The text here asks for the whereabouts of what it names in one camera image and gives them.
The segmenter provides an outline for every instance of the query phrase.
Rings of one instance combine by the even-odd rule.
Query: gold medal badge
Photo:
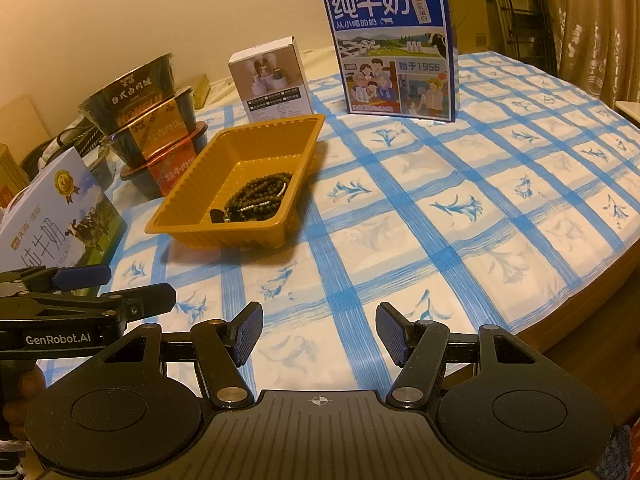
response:
[[[74,184],[74,178],[67,170],[59,170],[53,179],[56,191],[66,198],[66,203],[73,203],[72,195],[80,195],[80,188]]]

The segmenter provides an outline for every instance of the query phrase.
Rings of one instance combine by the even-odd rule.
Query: wooden floor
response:
[[[640,270],[545,355],[596,392],[616,424],[634,422],[640,416]]]

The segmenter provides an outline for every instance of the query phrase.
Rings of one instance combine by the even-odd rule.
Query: dark beaded bracelet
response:
[[[280,208],[284,193],[291,181],[290,173],[275,173],[255,178],[245,184],[220,210],[211,210],[212,222],[243,222],[267,220]]]

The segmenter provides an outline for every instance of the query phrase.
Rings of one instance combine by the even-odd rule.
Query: metal screw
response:
[[[398,402],[409,404],[410,402],[417,402],[422,398],[422,392],[418,388],[412,386],[402,386],[396,388],[391,393],[391,396]]]
[[[245,400],[249,396],[247,390],[244,388],[238,388],[237,386],[228,386],[226,388],[222,388],[218,390],[216,393],[216,397],[219,398],[222,402],[234,403],[240,402],[241,400]]]

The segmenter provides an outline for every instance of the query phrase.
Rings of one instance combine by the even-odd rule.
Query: black metal rack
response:
[[[558,74],[556,49],[547,0],[495,0],[504,54]]]

